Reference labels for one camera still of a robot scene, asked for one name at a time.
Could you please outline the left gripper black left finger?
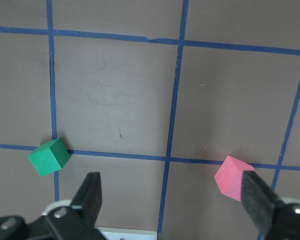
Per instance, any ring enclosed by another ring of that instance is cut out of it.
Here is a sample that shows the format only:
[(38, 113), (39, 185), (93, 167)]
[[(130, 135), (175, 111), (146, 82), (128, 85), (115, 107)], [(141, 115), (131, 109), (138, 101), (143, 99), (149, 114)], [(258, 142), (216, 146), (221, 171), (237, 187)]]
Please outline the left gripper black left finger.
[(70, 207), (82, 217), (88, 226), (94, 227), (102, 206), (100, 172), (89, 172), (70, 202)]

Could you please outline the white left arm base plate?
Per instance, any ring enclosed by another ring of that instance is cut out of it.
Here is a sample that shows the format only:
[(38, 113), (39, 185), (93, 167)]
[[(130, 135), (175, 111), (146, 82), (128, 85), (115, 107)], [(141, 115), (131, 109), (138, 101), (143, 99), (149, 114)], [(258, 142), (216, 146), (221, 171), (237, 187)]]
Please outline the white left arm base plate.
[(138, 229), (95, 227), (107, 240), (157, 240), (157, 232)]

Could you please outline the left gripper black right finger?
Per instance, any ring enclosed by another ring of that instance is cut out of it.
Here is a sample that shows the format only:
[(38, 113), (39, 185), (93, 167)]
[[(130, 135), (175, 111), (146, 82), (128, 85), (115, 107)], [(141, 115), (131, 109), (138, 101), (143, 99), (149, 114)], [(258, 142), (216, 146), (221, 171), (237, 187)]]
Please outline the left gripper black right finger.
[(240, 200), (263, 236), (270, 232), (276, 214), (286, 205), (255, 171), (247, 170), (242, 173)]

